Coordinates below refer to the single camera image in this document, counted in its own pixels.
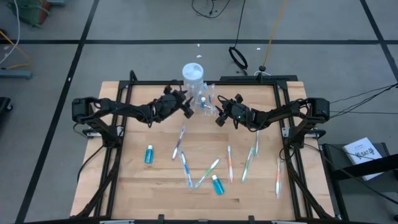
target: concrete floor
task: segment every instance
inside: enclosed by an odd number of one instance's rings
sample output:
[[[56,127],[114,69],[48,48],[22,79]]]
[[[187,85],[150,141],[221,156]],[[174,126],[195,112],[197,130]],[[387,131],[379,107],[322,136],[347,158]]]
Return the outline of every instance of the concrete floor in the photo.
[[[206,0],[196,0],[197,8],[209,11]],[[225,0],[215,2],[221,9]],[[22,40],[75,40],[76,44],[21,44],[35,64],[31,80],[0,80],[0,96],[12,98],[14,111],[0,132],[0,223],[15,221],[33,173],[45,136],[58,103],[63,84],[76,52],[93,0],[67,1],[54,7],[42,29],[21,25]],[[88,40],[172,40],[234,39],[242,1],[232,0],[216,19],[197,16],[187,0],[100,0]],[[394,0],[368,0],[367,4],[386,40],[398,40]],[[247,1],[241,39],[268,39],[282,1]],[[0,27],[16,38],[16,19],[0,2]],[[279,40],[377,40],[360,1],[289,0],[275,39]],[[101,82],[125,80],[133,69],[139,80],[181,79],[188,62],[200,63],[206,80],[236,74],[228,54],[230,44],[86,44],[83,48],[67,100],[51,143],[44,169],[26,221],[66,218],[76,189],[86,140],[72,131],[71,102],[76,97],[98,96]],[[6,51],[0,45],[0,55]],[[264,60],[266,44],[238,44],[253,74]],[[398,46],[388,45],[398,59]],[[15,52],[1,65],[24,62]],[[305,82],[307,96],[330,101],[396,83],[396,78],[379,44],[275,44],[267,72],[297,75]],[[398,112],[397,90],[391,90],[357,111]],[[360,98],[331,106],[342,110]],[[322,142],[348,143],[368,137],[385,142],[391,154],[398,153],[396,115],[346,114],[320,126],[327,134]],[[396,198],[396,193],[389,193]],[[396,207],[376,196],[344,194],[349,217],[354,221],[393,223]],[[375,208],[364,217],[364,208],[377,200],[389,209]]]

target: wooden tabletop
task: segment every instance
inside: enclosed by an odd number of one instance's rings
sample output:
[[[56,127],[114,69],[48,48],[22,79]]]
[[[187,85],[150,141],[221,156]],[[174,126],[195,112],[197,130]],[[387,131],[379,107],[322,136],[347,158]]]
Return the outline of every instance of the wooden tabletop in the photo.
[[[163,89],[162,85],[135,85],[130,103],[146,104],[161,96]],[[302,82],[288,82],[288,89],[291,100],[306,98]],[[99,97],[115,100],[117,90],[118,82],[104,82]],[[243,103],[250,108],[269,111],[276,107],[271,86],[216,86],[217,95],[234,98],[237,93],[242,95]],[[277,158],[282,149],[279,123],[272,123],[260,132],[259,157],[252,160],[248,178],[242,184],[240,179],[256,134],[243,126],[236,130],[231,119],[221,128],[215,119],[198,110],[191,119],[186,119],[183,112],[178,111],[165,121],[154,123],[149,129],[146,124],[128,118],[112,218],[157,219],[158,214],[164,214],[165,219],[169,220],[247,220],[248,215],[254,215],[256,220],[294,220],[285,167],[282,169],[281,196],[275,196]],[[109,124],[111,116],[103,120]],[[300,119],[295,118],[295,123],[299,122]],[[186,130],[180,148],[185,153],[193,183],[219,157],[220,162],[211,175],[216,174],[223,183],[223,195],[216,195],[210,176],[198,189],[189,189],[180,160],[171,160],[183,123]],[[306,139],[305,142],[317,147],[314,139]],[[90,139],[85,159],[101,144],[101,138]],[[151,165],[144,163],[149,144],[154,146],[154,161]],[[232,184],[227,181],[228,145],[232,148]],[[301,153],[308,189],[326,212],[332,215],[333,208],[320,154],[310,147],[301,149]],[[71,215],[80,212],[98,189],[104,155],[105,150],[83,169]],[[108,191],[104,195],[103,213],[107,200]],[[302,216],[305,216],[302,197],[299,200]]]

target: blue bottle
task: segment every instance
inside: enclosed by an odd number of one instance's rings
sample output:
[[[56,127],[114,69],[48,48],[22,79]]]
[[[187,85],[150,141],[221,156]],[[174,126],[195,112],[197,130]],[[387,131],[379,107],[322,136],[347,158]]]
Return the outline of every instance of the blue bottle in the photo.
[[[222,195],[224,193],[224,187],[221,181],[217,178],[216,175],[212,175],[211,178],[213,179],[213,187],[216,190],[217,195]]]
[[[144,162],[146,164],[152,164],[153,160],[154,160],[154,147],[152,145],[148,145],[148,148],[145,152]]]

